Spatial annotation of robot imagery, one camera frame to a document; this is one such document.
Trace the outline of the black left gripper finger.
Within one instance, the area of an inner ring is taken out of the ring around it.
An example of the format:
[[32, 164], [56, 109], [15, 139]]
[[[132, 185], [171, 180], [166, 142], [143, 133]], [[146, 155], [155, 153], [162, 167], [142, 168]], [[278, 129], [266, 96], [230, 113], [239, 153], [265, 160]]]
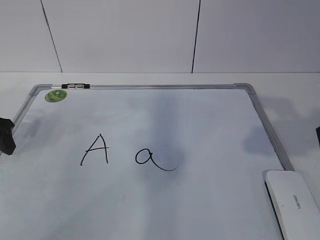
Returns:
[[0, 118], [0, 151], [12, 155], [16, 144], [13, 139], [14, 123], [10, 119]]

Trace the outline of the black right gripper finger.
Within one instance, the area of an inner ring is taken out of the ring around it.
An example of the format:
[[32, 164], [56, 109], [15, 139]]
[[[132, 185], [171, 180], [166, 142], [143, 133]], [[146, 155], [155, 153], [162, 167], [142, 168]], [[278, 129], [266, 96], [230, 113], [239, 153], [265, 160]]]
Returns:
[[318, 143], [320, 145], [320, 126], [316, 128], [316, 136], [317, 136], [317, 140], [318, 140]]

